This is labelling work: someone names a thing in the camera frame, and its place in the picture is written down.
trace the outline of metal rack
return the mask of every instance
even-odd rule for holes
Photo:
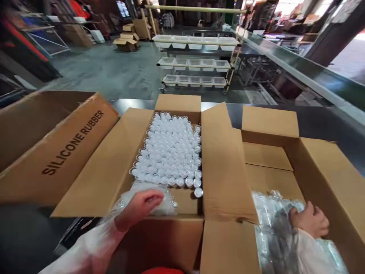
[[[154,19],[153,19],[153,15],[152,15],[152,9],[160,9],[160,10],[175,10],[175,11],[198,11],[198,12],[215,12],[215,13],[232,13],[232,14],[244,14],[246,13],[246,10],[235,10],[235,9],[225,9],[225,8],[200,8],[200,7],[185,7],[185,6],[153,6],[153,5],[145,5],[144,8],[147,8],[149,10],[149,15],[151,17],[151,22],[152,22],[152,28],[154,30],[154,32],[156,33],[156,27],[154,24]],[[243,42],[243,38],[241,40],[238,39],[238,36],[236,37],[236,40],[238,41],[238,45],[235,46],[235,48],[232,50],[232,53],[230,55],[230,68],[228,69],[226,75],[225,75],[225,81],[226,81],[226,85],[224,86],[224,90],[223,93],[226,94],[229,90],[229,85],[232,81],[232,76],[235,70],[235,66],[236,66],[236,62],[238,60],[238,56],[240,55],[240,51],[241,51],[241,46],[242,46],[242,42]],[[182,44],[181,41],[173,41],[173,40],[159,40],[159,42],[161,43],[179,43]],[[198,45],[203,45],[203,47],[205,45],[219,45],[219,46],[232,46],[232,44],[225,44],[225,43],[214,43],[214,42],[194,42],[194,41],[187,41],[187,44],[198,44]]]

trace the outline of white container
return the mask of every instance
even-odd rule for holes
[[[202,78],[200,76],[190,76],[189,84],[193,87],[199,87],[202,84]]]
[[[202,60],[201,59],[189,59],[187,61],[187,65],[198,65],[198,66],[201,66],[202,65]],[[189,67],[189,70],[200,71],[200,68],[197,68],[197,67]]]
[[[217,50],[219,47],[218,37],[203,37],[203,42],[208,43],[205,45],[205,48],[208,50]]]
[[[173,35],[171,41],[177,41],[180,43],[172,43],[173,48],[185,48],[187,44],[188,36]]]
[[[236,38],[233,37],[220,37],[219,43],[225,44],[225,46],[221,45],[221,49],[224,51],[232,51],[238,45],[238,41],[236,40]]]
[[[86,23],[86,19],[84,17],[74,17],[74,19],[77,23]]]
[[[213,81],[215,88],[224,88],[227,85],[224,77],[213,77]]]
[[[216,68],[218,72],[227,72],[230,68],[227,60],[214,60],[215,66],[220,67]]]
[[[177,78],[178,78],[177,75],[167,74],[164,79],[165,85],[166,86],[175,86],[176,82],[177,82]]]
[[[155,45],[158,48],[168,48],[171,46],[171,43],[166,42],[166,41],[171,41],[172,36],[171,35],[162,35],[162,34],[158,34],[154,37],[152,37],[152,40],[155,42]]]
[[[213,77],[202,77],[202,85],[204,88],[211,88],[213,83]]]
[[[187,39],[188,42],[194,42],[194,43],[202,43],[203,42],[203,38],[202,37],[194,37],[194,36],[189,36],[189,38]],[[202,44],[188,44],[189,49],[202,49]]]
[[[187,86],[189,84],[189,76],[178,75],[178,86]]]
[[[172,62],[175,60],[174,57],[162,57],[160,60],[159,60],[159,64],[161,66],[161,68],[163,69],[172,69],[173,66],[172,66]]]
[[[105,39],[100,30],[91,30],[90,33],[97,43],[100,44],[105,43]]]
[[[175,70],[186,70],[187,59],[185,59],[185,58],[175,58],[175,60],[172,64],[173,65],[184,65],[185,66],[185,67],[174,66]]]
[[[202,59],[203,71],[214,71],[214,68],[205,68],[205,66],[215,66],[214,59]]]

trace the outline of stainless steel counter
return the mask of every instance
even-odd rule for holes
[[[153,110],[155,100],[118,99],[114,108],[122,115],[128,108]],[[209,109],[218,103],[202,102],[201,110]],[[227,104],[232,127],[242,126],[242,107],[244,104]],[[337,142],[341,151],[365,177],[365,128],[347,114],[335,107],[298,107],[283,105],[255,105],[295,111],[298,116],[301,137],[324,139]]]

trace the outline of bubble wrap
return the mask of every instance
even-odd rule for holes
[[[102,218],[98,225],[105,223],[119,215],[137,192],[150,189],[159,190],[164,194],[162,203],[151,212],[151,215],[177,215],[176,208],[178,207],[178,204],[174,201],[174,197],[171,195],[167,186],[156,185],[149,182],[134,181],[131,189],[121,195],[118,201],[114,204],[113,208],[110,210],[109,214]]]
[[[304,204],[299,200],[285,200],[278,191],[272,191],[270,196],[252,192],[252,197],[260,224],[255,226],[255,234],[262,273],[298,273],[296,255],[289,252],[286,241],[294,232],[288,214],[293,206],[298,212],[303,211]],[[335,244],[323,239],[318,239],[317,243],[329,258],[334,273],[347,274],[347,268]]]

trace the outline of red object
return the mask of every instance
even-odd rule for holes
[[[143,271],[141,274],[184,274],[184,272],[172,268],[157,267]]]
[[[84,11],[80,4],[77,3],[75,0],[70,0],[70,4],[78,17],[83,17],[86,19],[90,17],[90,13]]]

